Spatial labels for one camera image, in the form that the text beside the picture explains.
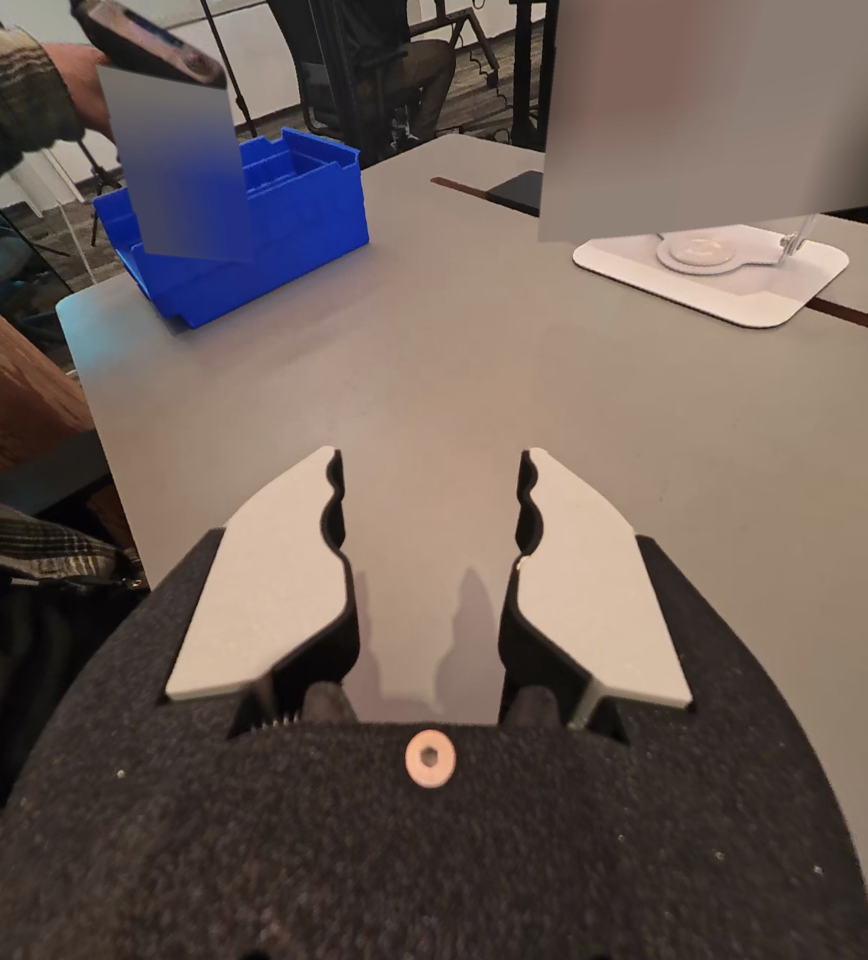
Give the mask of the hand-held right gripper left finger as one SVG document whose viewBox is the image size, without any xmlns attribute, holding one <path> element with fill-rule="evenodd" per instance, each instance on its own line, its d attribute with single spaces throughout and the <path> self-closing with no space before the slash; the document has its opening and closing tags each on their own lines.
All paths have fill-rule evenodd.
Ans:
<svg viewBox="0 0 868 960">
<path fill-rule="evenodd" d="M 234 695 L 228 732 L 296 724 L 311 687 L 340 686 L 360 634 L 344 555 L 344 464 L 322 446 L 225 522 L 164 694 Z"/>
</svg>

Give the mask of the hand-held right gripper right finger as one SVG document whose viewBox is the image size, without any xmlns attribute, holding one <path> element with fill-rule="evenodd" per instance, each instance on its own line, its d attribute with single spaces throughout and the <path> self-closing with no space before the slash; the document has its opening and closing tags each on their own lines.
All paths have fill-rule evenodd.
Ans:
<svg viewBox="0 0 868 960">
<path fill-rule="evenodd" d="M 694 701 L 637 535 L 607 498 L 540 447 L 516 482 L 515 559 L 500 615 L 499 721 L 544 688 L 560 726 L 589 729 L 609 700 Z"/>
</svg>

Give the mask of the person's left hand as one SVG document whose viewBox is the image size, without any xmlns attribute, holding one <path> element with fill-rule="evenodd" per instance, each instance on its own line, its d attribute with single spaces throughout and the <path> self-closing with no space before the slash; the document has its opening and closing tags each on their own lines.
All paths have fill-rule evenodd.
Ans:
<svg viewBox="0 0 868 960">
<path fill-rule="evenodd" d="M 62 79 L 81 126 L 115 142 L 98 68 L 111 66 L 109 57 L 88 44 L 43 44 Z"/>
</svg>

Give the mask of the black office chair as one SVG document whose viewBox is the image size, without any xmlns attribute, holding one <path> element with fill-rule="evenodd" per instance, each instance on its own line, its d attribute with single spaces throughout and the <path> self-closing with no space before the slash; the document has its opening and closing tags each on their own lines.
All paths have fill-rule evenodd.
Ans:
<svg viewBox="0 0 868 960">
<path fill-rule="evenodd" d="M 295 66 L 312 134 L 367 151 L 362 165 L 418 144 L 420 90 L 393 86 L 405 43 L 379 30 L 356 2 L 268 1 Z"/>
</svg>

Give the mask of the person in plaid shirt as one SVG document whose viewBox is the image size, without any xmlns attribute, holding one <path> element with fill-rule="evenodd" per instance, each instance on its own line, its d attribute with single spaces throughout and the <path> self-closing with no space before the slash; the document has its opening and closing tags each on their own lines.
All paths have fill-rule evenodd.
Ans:
<svg viewBox="0 0 868 960">
<path fill-rule="evenodd" d="M 145 589 L 138 558 L 89 534 L 0 504 L 0 579 Z"/>
</svg>

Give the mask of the person's black jacket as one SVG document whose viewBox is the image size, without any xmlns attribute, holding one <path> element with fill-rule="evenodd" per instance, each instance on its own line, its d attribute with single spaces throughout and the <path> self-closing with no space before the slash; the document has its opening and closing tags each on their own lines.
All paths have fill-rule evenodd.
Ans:
<svg viewBox="0 0 868 960">
<path fill-rule="evenodd" d="M 132 578 L 36 581 L 0 568 L 0 809 L 73 680 L 149 592 Z"/>
</svg>

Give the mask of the wooden cabinet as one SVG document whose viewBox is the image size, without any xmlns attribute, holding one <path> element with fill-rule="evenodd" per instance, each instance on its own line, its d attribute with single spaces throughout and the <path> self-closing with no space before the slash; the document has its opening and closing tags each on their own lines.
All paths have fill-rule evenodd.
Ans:
<svg viewBox="0 0 868 960">
<path fill-rule="evenodd" d="M 0 315 L 0 473 L 93 427 L 80 385 Z"/>
</svg>

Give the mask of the white metal document stand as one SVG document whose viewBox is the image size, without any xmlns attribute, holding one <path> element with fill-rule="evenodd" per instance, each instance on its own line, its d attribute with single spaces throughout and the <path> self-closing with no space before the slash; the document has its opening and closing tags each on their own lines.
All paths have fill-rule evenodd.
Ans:
<svg viewBox="0 0 868 960">
<path fill-rule="evenodd" d="M 786 231 L 736 223 L 587 241 L 580 269 L 746 330 L 773 330 L 849 265 L 846 252 L 811 239 L 809 214 Z"/>
</svg>

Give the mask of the black table leg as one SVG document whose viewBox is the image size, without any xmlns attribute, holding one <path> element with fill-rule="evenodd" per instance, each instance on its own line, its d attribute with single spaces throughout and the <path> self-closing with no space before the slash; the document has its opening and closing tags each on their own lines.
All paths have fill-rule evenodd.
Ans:
<svg viewBox="0 0 868 960">
<path fill-rule="evenodd" d="M 511 143 L 519 148 L 544 153 L 547 147 L 557 54 L 560 2 L 510 1 L 509 4 L 515 8 Z M 540 51 L 536 113 L 532 114 L 533 7 L 537 5 L 545 6 L 545 17 Z"/>
</svg>

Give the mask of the black flat pad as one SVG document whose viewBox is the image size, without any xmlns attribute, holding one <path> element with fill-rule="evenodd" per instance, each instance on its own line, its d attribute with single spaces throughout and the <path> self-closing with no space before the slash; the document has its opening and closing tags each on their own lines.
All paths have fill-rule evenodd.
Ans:
<svg viewBox="0 0 868 960">
<path fill-rule="evenodd" d="M 486 199 L 496 206 L 538 219 L 542 186 L 543 173 L 529 170 L 488 189 Z"/>
</svg>

